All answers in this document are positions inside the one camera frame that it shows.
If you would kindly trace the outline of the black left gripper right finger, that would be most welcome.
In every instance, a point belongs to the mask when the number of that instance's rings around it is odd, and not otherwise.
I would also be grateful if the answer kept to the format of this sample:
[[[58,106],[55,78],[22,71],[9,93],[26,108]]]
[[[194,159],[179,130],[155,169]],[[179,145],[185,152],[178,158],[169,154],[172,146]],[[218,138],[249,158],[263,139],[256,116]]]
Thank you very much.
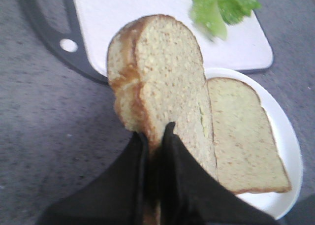
[[[175,123],[165,127],[161,147],[160,206],[163,225],[276,225],[210,176],[189,153]]]

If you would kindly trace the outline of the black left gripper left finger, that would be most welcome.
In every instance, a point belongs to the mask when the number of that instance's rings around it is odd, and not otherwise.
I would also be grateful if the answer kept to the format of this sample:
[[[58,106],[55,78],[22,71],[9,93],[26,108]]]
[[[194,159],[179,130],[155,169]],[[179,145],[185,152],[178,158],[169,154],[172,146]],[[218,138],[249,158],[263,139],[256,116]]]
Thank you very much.
[[[141,225],[148,142],[133,133],[119,157],[95,180],[50,205],[38,225]]]

